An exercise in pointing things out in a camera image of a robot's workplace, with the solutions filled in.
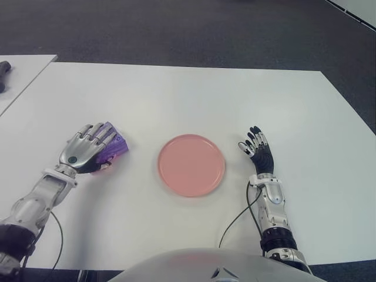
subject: silver robotic hand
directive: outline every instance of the silver robotic hand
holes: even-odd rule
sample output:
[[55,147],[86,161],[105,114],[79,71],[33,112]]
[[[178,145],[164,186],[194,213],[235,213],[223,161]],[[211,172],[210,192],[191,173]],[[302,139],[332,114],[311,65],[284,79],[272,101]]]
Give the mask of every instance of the silver robotic hand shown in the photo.
[[68,142],[55,169],[46,169],[31,192],[12,207],[11,215],[0,221],[0,277],[15,277],[20,261],[35,248],[38,234],[57,206],[77,185],[77,173],[100,170],[97,156],[115,138],[111,125],[86,125]]
[[274,175],[274,160],[263,132],[251,127],[249,140],[238,143],[255,165],[257,174],[250,176],[249,187],[257,190],[258,226],[261,248],[266,257],[310,273],[303,254],[298,251],[284,210],[286,203],[281,180]]

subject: robot finger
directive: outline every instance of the robot finger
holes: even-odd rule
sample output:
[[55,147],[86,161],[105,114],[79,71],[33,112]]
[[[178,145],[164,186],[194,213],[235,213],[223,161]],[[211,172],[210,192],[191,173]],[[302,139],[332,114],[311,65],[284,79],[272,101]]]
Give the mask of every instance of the robot finger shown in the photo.
[[254,151],[252,151],[246,144],[244,144],[243,142],[239,142],[238,144],[238,147],[240,148],[240,150],[242,150],[244,153],[246,153],[247,155],[249,155],[250,157],[253,157],[254,156]]
[[98,142],[100,142],[112,129],[113,127],[111,125],[106,125],[101,132],[95,138],[98,139]]
[[258,145],[259,146],[263,145],[263,141],[262,141],[262,139],[261,139],[261,137],[259,135],[259,133],[261,132],[261,130],[257,126],[251,127],[249,130],[253,133],[254,137],[257,140]]
[[258,134],[258,133],[261,132],[261,129],[259,129],[256,125],[253,126],[253,130],[254,130],[255,134]]
[[103,126],[103,123],[97,123],[96,125],[94,125],[92,128],[90,128],[88,130],[88,132],[86,133],[87,135],[90,135],[91,137],[95,136],[95,134],[97,134],[98,130]]
[[259,141],[252,135],[252,133],[248,132],[247,135],[251,139],[251,141],[254,143],[254,147],[258,148],[260,145]]
[[266,140],[266,137],[265,137],[264,133],[261,131],[261,129],[258,128],[257,126],[254,126],[253,128],[254,128],[255,131],[257,131],[257,134],[258,134],[261,142],[263,142],[264,145],[268,145],[268,141]]
[[246,140],[246,144],[248,145],[248,147],[249,147],[253,152],[256,152],[256,147],[255,147],[254,143],[252,143],[252,142],[249,141],[249,140]]
[[115,138],[116,132],[112,132],[109,136],[107,136],[102,143],[105,144],[106,146]]
[[78,133],[80,135],[80,138],[83,138],[85,133],[90,129],[92,128],[93,126],[92,125],[85,125],[83,128],[81,128]]
[[266,140],[264,133],[260,132],[258,135],[260,135],[261,140],[264,142],[264,145],[268,145],[268,140]]

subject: white table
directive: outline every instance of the white table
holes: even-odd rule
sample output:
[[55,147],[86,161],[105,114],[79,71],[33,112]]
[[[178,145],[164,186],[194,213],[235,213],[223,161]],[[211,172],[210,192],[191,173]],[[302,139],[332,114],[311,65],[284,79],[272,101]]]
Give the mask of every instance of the white table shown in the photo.
[[0,62],[8,61],[12,66],[11,71],[4,79],[6,89],[0,93],[0,116],[40,72],[56,58],[56,55],[0,56]]
[[[64,235],[58,268],[127,269],[152,255],[216,247],[246,207],[255,173],[239,151],[249,126],[265,132],[284,183],[287,213],[309,264],[376,257],[376,138],[321,72],[51,63],[0,119],[0,216],[53,167],[82,125],[111,121],[130,151],[55,209]],[[162,185],[159,150],[196,133],[226,159],[220,186],[184,198]],[[224,247],[260,254],[249,214]],[[29,267],[52,267],[59,250],[50,219]]]

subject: purple object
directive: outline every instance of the purple object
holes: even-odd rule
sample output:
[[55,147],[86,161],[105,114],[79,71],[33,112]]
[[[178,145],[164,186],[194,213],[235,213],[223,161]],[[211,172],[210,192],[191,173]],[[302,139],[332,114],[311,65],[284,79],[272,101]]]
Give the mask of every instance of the purple object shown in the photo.
[[113,132],[116,132],[116,136],[115,138],[104,148],[104,150],[102,150],[98,155],[97,155],[97,158],[96,158],[96,163],[99,163],[101,165],[105,164],[105,163],[108,163],[110,161],[112,161],[114,158],[116,158],[117,156],[120,156],[122,154],[124,154],[125,152],[127,152],[129,149],[128,149],[128,145],[127,143],[125,142],[125,139],[120,135],[119,132],[116,131],[115,127],[109,123],[109,122],[106,122],[102,128],[105,128],[106,125],[111,125],[112,126],[112,129],[110,131],[108,131],[108,133],[105,135],[105,137],[109,136],[111,133]]

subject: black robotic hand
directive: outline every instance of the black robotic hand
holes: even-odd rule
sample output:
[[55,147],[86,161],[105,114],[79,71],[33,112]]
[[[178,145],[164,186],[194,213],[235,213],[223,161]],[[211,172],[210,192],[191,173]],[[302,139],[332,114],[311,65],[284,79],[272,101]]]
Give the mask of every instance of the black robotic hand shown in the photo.
[[239,142],[239,148],[250,157],[256,167],[257,174],[273,174],[273,156],[264,133],[257,126],[254,126],[250,128],[250,132],[247,135],[250,140],[247,139],[245,143]]

